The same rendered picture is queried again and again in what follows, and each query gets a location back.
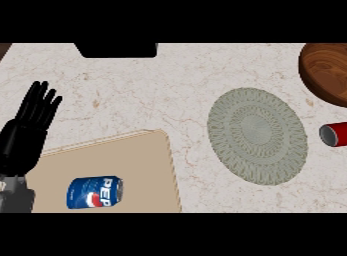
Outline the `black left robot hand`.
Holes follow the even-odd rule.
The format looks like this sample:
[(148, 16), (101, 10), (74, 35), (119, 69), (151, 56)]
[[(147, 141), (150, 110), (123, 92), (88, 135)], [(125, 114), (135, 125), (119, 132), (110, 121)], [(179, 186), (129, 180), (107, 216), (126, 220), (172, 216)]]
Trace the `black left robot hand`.
[(0, 177), (23, 177), (36, 167), (61, 96), (35, 81), (17, 112), (0, 131)]

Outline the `round grey woven placemat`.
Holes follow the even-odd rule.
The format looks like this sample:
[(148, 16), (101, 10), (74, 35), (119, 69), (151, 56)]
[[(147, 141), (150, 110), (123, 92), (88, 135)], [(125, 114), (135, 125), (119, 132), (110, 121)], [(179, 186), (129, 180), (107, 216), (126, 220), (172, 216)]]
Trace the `round grey woven placemat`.
[(207, 120), (215, 154), (247, 182), (275, 186), (300, 173), (308, 135), (294, 110), (268, 91), (238, 88), (215, 101)]

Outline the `brown wooden bowl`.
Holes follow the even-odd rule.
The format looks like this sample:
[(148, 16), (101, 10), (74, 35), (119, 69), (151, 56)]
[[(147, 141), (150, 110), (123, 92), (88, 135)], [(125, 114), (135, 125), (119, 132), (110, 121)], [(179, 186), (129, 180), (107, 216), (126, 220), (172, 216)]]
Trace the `brown wooden bowl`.
[(299, 75), (315, 96), (347, 108), (347, 43), (306, 43)]

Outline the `beige cutting board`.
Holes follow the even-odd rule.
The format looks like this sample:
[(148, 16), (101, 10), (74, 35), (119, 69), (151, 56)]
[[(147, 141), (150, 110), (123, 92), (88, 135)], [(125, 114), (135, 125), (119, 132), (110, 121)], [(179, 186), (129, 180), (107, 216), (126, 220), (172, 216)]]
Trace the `beige cutting board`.
[(36, 192), (36, 213), (67, 212), (67, 190), (77, 178), (117, 176), (123, 199), (113, 207), (86, 213), (178, 212), (182, 210), (169, 136), (144, 130), (105, 141), (43, 155), (26, 176)]

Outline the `blue soda can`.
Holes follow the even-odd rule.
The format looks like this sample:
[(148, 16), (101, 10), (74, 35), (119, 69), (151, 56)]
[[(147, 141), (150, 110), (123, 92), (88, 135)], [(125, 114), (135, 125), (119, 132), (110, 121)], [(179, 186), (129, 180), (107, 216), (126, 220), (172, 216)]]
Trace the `blue soda can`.
[(114, 206), (123, 199), (123, 179), (117, 176), (76, 178), (67, 190), (70, 209)]

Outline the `black appliance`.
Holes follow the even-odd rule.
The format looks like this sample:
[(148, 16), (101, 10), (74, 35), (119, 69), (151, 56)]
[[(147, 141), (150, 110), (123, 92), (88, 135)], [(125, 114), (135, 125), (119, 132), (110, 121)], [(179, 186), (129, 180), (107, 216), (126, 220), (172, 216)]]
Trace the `black appliance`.
[(154, 58), (157, 43), (76, 43), (85, 58)]

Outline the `red can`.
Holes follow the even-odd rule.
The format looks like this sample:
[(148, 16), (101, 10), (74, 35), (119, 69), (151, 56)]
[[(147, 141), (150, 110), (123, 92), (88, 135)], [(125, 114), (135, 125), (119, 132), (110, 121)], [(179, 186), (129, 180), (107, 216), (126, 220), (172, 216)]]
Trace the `red can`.
[(331, 147), (347, 146), (347, 122), (323, 125), (320, 137), (323, 142)]

